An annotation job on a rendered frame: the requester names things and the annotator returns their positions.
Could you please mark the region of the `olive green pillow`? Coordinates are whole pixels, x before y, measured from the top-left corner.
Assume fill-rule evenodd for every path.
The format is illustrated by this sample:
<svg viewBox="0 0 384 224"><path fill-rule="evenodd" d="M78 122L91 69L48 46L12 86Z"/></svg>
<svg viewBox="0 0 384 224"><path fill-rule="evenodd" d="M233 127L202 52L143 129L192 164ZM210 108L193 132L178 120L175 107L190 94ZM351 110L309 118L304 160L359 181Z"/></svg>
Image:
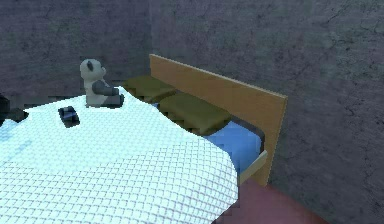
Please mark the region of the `olive green pillow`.
<svg viewBox="0 0 384 224"><path fill-rule="evenodd" d="M123 88L137 99L146 103L158 103L172 96L176 89L151 75L131 77L123 83Z"/></svg>
<svg viewBox="0 0 384 224"><path fill-rule="evenodd" d="M187 93L162 99L158 110L188 132L209 136L231 121L231 114L218 106Z"/></svg>

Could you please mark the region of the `small dark blue phone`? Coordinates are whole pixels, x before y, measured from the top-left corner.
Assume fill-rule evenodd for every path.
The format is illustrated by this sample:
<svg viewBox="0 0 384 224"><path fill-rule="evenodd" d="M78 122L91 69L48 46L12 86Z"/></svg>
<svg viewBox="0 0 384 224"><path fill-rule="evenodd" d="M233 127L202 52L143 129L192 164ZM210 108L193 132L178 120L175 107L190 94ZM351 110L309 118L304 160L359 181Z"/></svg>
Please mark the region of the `small dark blue phone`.
<svg viewBox="0 0 384 224"><path fill-rule="evenodd" d="M60 108L58 113L66 128L71 128L80 124L77 112L72 106Z"/></svg>

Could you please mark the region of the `wooden bed with white quilt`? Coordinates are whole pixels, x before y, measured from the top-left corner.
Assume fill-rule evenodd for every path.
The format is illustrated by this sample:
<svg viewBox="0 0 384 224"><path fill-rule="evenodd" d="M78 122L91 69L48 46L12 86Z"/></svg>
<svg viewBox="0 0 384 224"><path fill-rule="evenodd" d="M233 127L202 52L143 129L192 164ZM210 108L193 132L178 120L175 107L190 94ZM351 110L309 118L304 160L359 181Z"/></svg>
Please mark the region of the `wooden bed with white quilt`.
<svg viewBox="0 0 384 224"><path fill-rule="evenodd" d="M82 96L32 107L0 127L0 224L212 224L246 179L267 182L285 96L157 55L150 69L260 128L264 152L238 173L228 152L131 94L118 109ZM64 126L67 106L79 125Z"/></svg>

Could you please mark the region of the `white and grey panda toy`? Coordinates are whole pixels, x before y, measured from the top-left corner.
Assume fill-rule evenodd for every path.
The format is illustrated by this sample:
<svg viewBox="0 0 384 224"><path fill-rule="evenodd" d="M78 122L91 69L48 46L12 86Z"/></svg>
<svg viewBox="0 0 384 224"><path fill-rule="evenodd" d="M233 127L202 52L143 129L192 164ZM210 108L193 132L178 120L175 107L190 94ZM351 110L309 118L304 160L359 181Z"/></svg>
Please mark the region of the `white and grey panda toy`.
<svg viewBox="0 0 384 224"><path fill-rule="evenodd" d="M120 108L124 103L124 95L118 88L109 85L104 76L106 68L96 59L85 59L80 64L80 76L86 93L88 107Z"/></svg>

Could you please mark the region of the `dark object beside bed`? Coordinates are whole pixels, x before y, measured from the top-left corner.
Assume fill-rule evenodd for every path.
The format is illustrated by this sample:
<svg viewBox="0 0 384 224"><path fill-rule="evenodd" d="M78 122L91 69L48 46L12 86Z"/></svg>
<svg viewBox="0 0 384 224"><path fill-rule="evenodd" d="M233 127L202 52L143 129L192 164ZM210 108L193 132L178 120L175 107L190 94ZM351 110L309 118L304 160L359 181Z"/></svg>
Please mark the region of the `dark object beside bed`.
<svg viewBox="0 0 384 224"><path fill-rule="evenodd" d="M11 108L10 100L0 93L0 127L6 119L16 123L25 120L29 113L20 108Z"/></svg>

